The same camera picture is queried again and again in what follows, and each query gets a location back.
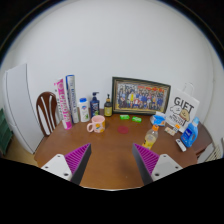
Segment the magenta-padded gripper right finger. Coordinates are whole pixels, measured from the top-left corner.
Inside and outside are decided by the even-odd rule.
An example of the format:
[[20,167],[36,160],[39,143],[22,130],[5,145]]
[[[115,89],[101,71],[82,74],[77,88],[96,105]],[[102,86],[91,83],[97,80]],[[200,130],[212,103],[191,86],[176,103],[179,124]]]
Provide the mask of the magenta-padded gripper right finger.
[[132,153],[145,185],[182,169],[169,155],[158,155],[136,143],[132,146]]

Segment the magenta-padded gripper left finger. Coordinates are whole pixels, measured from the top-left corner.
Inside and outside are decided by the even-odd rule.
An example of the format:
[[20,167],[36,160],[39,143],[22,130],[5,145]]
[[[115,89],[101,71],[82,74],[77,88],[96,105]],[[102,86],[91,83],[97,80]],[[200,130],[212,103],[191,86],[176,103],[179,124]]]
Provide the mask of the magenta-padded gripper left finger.
[[66,155],[56,154],[42,169],[79,185],[90,155],[91,144],[87,143]]

